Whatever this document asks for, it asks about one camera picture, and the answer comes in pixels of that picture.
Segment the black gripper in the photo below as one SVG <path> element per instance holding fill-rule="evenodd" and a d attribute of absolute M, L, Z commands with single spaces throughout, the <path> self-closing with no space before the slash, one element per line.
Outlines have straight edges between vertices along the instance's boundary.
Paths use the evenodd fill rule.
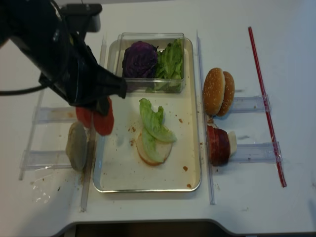
<path fill-rule="evenodd" d="M 71 106 L 107 116 L 107 96 L 125 99 L 127 82 L 98 65 L 84 38 L 75 33 L 42 32 L 38 37 L 43 67 L 41 89 L 50 88 Z"/>

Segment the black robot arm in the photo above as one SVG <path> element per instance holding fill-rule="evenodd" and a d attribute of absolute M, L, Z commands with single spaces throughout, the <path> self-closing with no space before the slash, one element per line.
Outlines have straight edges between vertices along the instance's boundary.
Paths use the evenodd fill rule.
<path fill-rule="evenodd" d="M 41 71 L 39 86 L 2 91 L 1 96 L 52 89 L 71 106 L 106 116 L 109 96 L 126 97 L 127 84 L 100 66 L 84 38 L 102 6 L 53 0 L 3 0 L 0 3 L 0 40 L 11 40 Z"/>

